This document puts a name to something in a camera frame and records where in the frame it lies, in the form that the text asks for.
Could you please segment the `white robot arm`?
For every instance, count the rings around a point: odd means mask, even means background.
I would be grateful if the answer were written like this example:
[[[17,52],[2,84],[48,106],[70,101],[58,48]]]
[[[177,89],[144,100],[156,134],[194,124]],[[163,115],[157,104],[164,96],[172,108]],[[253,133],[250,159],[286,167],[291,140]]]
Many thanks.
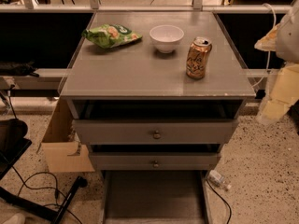
[[[254,48],[274,51],[285,62],[275,77],[267,79],[257,120],[263,125],[279,121],[299,101],[299,7],[292,7]]]

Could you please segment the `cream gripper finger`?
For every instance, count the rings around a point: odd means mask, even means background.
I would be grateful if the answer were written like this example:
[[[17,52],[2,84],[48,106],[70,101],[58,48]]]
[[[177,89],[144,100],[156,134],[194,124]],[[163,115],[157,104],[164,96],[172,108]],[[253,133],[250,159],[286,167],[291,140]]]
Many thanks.
[[[299,64],[287,63],[279,70],[275,82],[268,82],[257,121],[270,125],[279,121],[299,101]]]
[[[254,48],[261,51],[275,51],[277,41],[278,26],[275,25],[264,37],[259,39]]]

